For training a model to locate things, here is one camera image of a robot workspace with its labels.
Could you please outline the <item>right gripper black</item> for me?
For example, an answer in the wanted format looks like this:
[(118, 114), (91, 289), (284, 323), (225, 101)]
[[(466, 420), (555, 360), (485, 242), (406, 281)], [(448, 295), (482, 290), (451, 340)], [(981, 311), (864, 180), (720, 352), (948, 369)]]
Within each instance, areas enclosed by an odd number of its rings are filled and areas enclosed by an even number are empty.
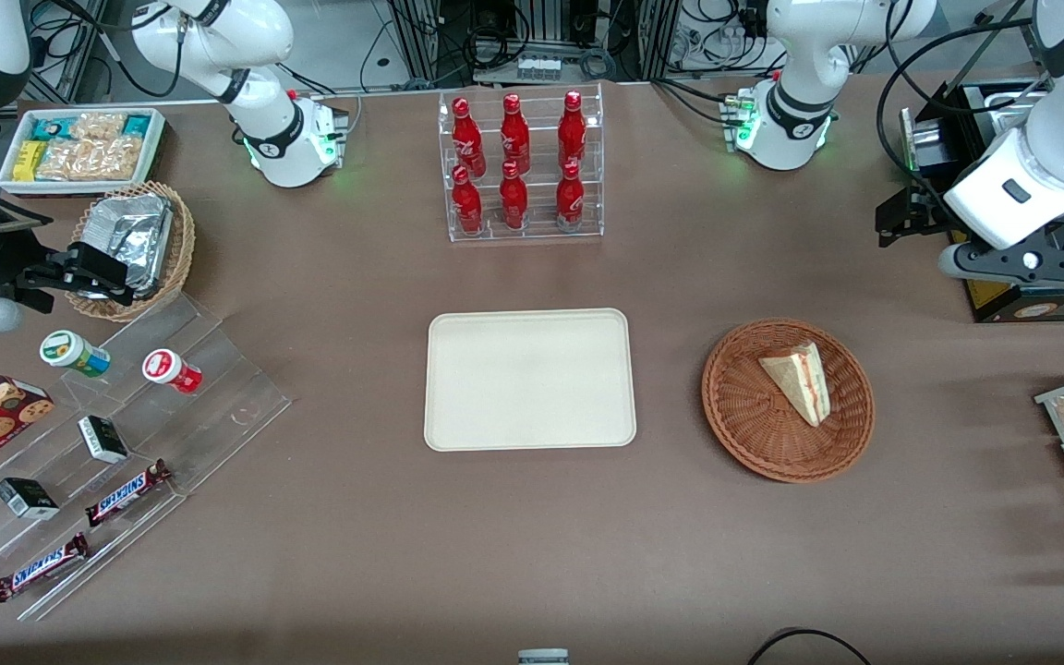
[[(54, 260), (56, 252), (39, 242), (33, 230), (0, 232), (0, 289), (55, 289), (89, 292), (119, 304), (131, 306), (134, 290), (124, 279), (124, 262), (111, 257), (86, 243), (71, 243), (65, 252), (65, 270)], [(107, 279), (122, 279), (121, 283)]]

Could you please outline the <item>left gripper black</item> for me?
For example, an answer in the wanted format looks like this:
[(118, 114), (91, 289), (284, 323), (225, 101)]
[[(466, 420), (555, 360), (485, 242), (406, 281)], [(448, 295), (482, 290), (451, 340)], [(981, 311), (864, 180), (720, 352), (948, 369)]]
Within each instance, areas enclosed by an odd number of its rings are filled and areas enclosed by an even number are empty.
[(959, 220), (930, 186), (910, 185), (890, 195), (876, 207), (878, 247), (908, 236), (931, 236), (961, 231)]

